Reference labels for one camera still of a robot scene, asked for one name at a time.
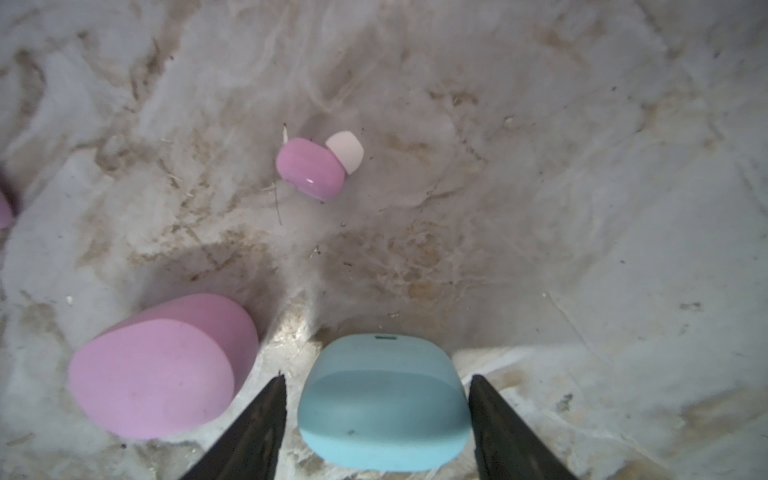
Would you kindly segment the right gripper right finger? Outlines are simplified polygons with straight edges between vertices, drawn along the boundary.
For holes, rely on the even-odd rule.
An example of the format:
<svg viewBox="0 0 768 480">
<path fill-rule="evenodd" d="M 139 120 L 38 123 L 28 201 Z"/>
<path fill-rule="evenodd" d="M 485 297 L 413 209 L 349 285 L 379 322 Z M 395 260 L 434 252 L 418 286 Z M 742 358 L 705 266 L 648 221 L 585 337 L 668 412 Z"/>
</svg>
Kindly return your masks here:
<svg viewBox="0 0 768 480">
<path fill-rule="evenodd" d="M 576 480 L 484 376 L 472 377 L 468 403 L 481 480 Z"/>
</svg>

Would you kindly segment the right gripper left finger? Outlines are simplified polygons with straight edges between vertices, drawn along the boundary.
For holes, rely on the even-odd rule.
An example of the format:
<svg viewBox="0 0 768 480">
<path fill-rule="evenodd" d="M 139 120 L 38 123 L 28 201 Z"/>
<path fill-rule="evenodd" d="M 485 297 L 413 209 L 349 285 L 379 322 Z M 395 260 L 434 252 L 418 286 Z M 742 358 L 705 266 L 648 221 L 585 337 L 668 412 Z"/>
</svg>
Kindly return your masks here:
<svg viewBox="0 0 768 480">
<path fill-rule="evenodd" d="M 286 429 L 285 376 L 271 379 L 182 480 L 272 480 Z"/>
</svg>

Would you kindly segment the blue earbud charging case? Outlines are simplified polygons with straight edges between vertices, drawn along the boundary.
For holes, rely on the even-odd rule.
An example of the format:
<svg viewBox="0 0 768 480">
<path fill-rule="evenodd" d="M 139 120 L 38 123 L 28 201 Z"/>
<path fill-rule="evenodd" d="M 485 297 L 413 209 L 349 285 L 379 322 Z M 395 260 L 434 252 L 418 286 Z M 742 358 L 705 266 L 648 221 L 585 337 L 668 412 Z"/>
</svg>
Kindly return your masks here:
<svg viewBox="0 0 768 480">
<path fill-rule="evenodd" d="M 396 334 L 355 334 L 325 347 L 304 384 L 297 422 L 324 461 L 356 470 L 428 471 L 466 446 L 471 418 L 449 355 Z"/>
</svg>

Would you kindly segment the pink earbud charging case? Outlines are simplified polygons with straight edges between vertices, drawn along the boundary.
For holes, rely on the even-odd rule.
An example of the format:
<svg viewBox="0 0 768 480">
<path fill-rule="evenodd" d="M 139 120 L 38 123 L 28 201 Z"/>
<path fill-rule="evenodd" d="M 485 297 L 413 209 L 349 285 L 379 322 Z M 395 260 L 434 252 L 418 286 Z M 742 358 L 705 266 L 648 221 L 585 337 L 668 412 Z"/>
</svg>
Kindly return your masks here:
<svg viewBox="0 0 768 480">
<path fill-rule="evenodd" d="M 86 417 L 149 440 L 220 417 L 250 374 L 259 337 L 235 301 L 183 296 L 127 318 L 80 347 L 68 386 Z"/>
</svg>

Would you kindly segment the pink earbud near case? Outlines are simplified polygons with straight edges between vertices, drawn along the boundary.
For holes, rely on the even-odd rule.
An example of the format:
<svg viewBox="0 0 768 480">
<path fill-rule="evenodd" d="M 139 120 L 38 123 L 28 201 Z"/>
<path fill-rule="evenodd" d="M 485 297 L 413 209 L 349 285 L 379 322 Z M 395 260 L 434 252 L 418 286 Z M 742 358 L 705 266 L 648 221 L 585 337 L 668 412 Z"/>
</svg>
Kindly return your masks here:
<svg viewBox="0 0 768 480">
<path fill-rule="evenodd" d="M 330 136 L 324 145 L 306 138 L 287 140 L 275 160 L 280 178 L 319 201 L 329 201 L 342 190 L 364 159 L 364 147 L 351 132 Z"/>
</svg>

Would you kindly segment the pink earbud far left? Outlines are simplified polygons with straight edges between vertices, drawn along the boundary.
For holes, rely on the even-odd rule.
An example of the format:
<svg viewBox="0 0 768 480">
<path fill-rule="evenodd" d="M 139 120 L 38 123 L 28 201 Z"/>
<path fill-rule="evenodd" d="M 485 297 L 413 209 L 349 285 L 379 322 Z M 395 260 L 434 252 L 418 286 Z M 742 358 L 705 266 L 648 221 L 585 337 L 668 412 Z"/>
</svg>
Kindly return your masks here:
<svg viewBox="0 0 768 480">
<path fill-rule="evenodd" d="M 6 195 L 0 191 L 0 229 L 9 228 L 15 219 L 13 207 L 6 197 Z"/>
</svg>

